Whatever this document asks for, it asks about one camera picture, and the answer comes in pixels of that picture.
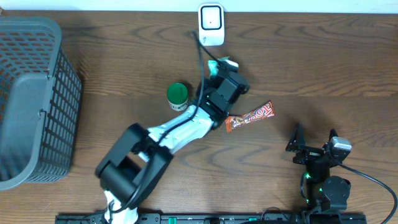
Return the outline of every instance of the orange candy wrapper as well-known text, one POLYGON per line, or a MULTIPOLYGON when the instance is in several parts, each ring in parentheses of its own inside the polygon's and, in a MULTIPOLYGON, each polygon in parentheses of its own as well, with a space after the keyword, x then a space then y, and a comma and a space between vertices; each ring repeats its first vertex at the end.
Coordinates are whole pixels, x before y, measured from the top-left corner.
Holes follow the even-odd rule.
POLYGON ((266 103, 264 106, 241 116, 229 116, 225 120, 226 132, 230 132, 235 128, 242 126, 244 124, 258 121, 264 118, 269 118, 275 116, 274 106, 272 102, 266 103))

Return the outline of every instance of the cable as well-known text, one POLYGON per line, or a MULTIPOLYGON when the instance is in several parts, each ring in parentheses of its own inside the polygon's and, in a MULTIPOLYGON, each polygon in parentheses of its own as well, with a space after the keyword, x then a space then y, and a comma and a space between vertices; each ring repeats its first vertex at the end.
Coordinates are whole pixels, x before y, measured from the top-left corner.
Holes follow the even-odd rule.
POLYGON ((308 223, 308 224, 311 224, 310 223, 310 215, 312 215, 314 212, 316 212, 316 211, 318 211, 318 207, 314 207, 314 208, 312 208, 311 210, 309 210, 308 212, 307 212, 307 215, 305 216, 305 218, 304 218, 304 223, 308 223))
POLYGON ((307 173, 307 171, 304 171, 303 175, 301 175, 301 180, 300 180, 300 193, 301 193, 301 197, 306 198, 305 193, 304 193, 304 178, 305 178, 305 174, 307 173))
POLYGON ((109 220, 108 220, 108 223, 109 223, 109 224, 112 224, 112 222, 113 222, 113 212, 112 212, 112 209, 111 209, 111 208, 113 208, 113 205, 114 205, 114 200, 112 200, 112 201, 108 204, 108 207, 107 207, 107 209, 108 209, 108 211, 109 211, 109 220))
POLYGON ((268 213, 268 211, 269 210, 271 210, 271 209, 276 209, 276 210, 278 210, 285 218, 286 218, 286 220, 289 220, 289 218, 287 218, 287 216, 285 215, 285 213, 284 212, 282 212, 282 210, 280 209, 280 208, 278 208, 278 207, 269 207, 269 208, 267 208, 265 211, 263 211, 263 213, 261 214, 261 220, 265 220, 265 214, 266 213, 268 213))
MULTIPOLYGON (((156 147, 159 147, 159 145, 160 145, 160 143, 162 142, 162 140, 163 140, 171 131, 173 131, 173 130, 176 129, 177 127, 179 127, 179 126, 181 126, 181 125, 187 123, 188 121, 192 120, 192 119, 195 117, 195 115, 197 114, 197 112, 198 112, 198 109, 199 109, 199 106, 200 106, 200 103, 201 103, 201 99, 202 99, 202 97, 203 97, 203 91, 204 91, 204 88, 205 88, 205 66, 204 66, 203 57, 202 57, 200 48, 202 48, 211 58, 215 59, 218 63, 220 62, 217 58, 215 58, 214 56, 212 56, 212 54, 210 54, 209 51, 207 51, 206 48, 200 43, 199 38, 198 38, 198 36, 197 36, 197 33, 196 33, 195 31, 192 31, 192 33, 193 33, 193 36, 194 36, 194 38, 195 38, 195 40, 196 40, 196 42, 197 42, 197 49, 198 49, 198 55, 199 55, 199 65, 200 65, 200 71, 201 71, 201 85, 200 85, 200 94, 199 94, 199 99, 198 99, 197 107, 195 108, 195 110, 194 110, 193 114, 191 115, 191 117, 189 117, 188 119, 186 119, 186 120, 184 120, 184 121, 182 121, 182 122, 180 122, 180 123, 178 123, 178 124, 172 126, 172 127, 169 128, 168 130, 166 130, 166 131, 160 136, 159 140, 156 142, 156 147)), ((147 163, 147 165, 146 165, 147 168, 146 168, 144 174, 142 175, 142 180, 140 181, 140 184, 138 185, 137 189, 134 191, 134 194, 132 195, 132 197, 131 197, 121 208, 119 208, 119 209, 117 209, 117 210, 115 210, 115 211, 109 209, 109 211, 110 211, 111 213, 119 213, 119 212, 121 212, 121 211, 127 209, 131 204, 133 204, 133 203, 136 202, 136 200, 137 200, 137 198, 136 198, 137 194, 141 191, 141 188, 142 188, 143 186, 145 186, 146 183, 147 183, 147 181, 149 180, 149 173, 150 173, 150 170, 152 169, 152 161, 153 161, 152 159, 149 159, 149 161, 148 161, 148 163, 147 163)))
POLYGON ((367 175, 367 174, 364 174, 364 173, 362 173, 362 172, 360 172, 360 171, 358 171, 358 170, 356 170, 356 169, 350 168, 350 167, 348 167, 348 166, 342 164, 342 163, 339 162, 337 159, 335 159, 335 157, 332 155, 331 151, 329 151, 329 156, 330 156, 330 157, 334 160, 334 162, 335 162, 337 165, 339 165, 340 167, 342 167, 342 168, 344 168, 344 169, 346 169, 346 170, 349 170, 349 171, 351 171, 351 172, 353 172, 353 173, 355 173, 355 174, 358 174, 358 175, 360 175, 360 176, 362 176, 362 177, 365 177, 365 178, 367 178, 367 179, 369 179, 369 180, 371 180, 371 181, 373 181, 373 182, 379 184, 381 187, 384 187, 386 190, 388 190, 388 191, 391 193, 392 197, 394 198, 394 206, 393 206, 393 208, 392 208, 390 214, 387 216, 386 219, 383 220, 383 222, 381 222, 381 224, 387 223, 387 222, 394 216, 394 214, 395 214, 395 212, 396 212, 396 210, 397 210, 397 195, 396 195, 396 193, 395 193, 389 186, 387 186, 386 184, 384 184, 384 183, 381 182, 380 180, 377 180, 377 179, 375 179, 375 178, 373 178, 373 177, 371 177, 371 176, 369 176, 369 175, 367 175))

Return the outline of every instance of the green can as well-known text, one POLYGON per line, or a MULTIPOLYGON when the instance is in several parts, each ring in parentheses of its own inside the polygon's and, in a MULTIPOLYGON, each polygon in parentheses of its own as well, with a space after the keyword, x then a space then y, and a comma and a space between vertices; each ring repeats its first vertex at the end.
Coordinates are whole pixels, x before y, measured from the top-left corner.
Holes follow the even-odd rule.
POLYGON ((188 88, 182 83, 173 83, 167 89, 167 99, 175 111, 183 111, 188 107, 188 88))

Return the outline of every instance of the green lid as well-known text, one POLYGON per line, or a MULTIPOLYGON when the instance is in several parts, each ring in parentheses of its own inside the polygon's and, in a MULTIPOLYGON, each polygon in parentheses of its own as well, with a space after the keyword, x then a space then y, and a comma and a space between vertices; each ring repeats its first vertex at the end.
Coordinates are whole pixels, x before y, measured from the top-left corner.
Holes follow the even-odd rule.
POLYGON ((188 89, 182 83, 173 83, 167 90, 167 99, 175 105, 180 105, 188 100, 188 89))

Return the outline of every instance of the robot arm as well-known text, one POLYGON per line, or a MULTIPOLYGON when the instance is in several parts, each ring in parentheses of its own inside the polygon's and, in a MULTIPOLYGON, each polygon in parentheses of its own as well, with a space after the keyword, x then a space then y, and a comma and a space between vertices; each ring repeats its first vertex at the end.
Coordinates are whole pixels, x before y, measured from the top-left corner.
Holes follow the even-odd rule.
POLYGON ((139 124, 131 125, 100 162, 95 175, 101 181, 108 203, 112 202, 113 208, 119 208, 113 217, 108 209, 105 215, 108 221, 113 219, 116 222, 118 219, 117 223, 134 223, 136 208, 155 188, 173 154, 218 128, 239 96, 249 90, 237 67, 227 62, 220 63, 217 76, 205 79, 201 84, 204 87, 200 104, 194 101, 186 112, 157 127, 144 129, 139 124), (129 153, 138 154, 146 161, 145 166, 139 168, 128 158, 129 153))

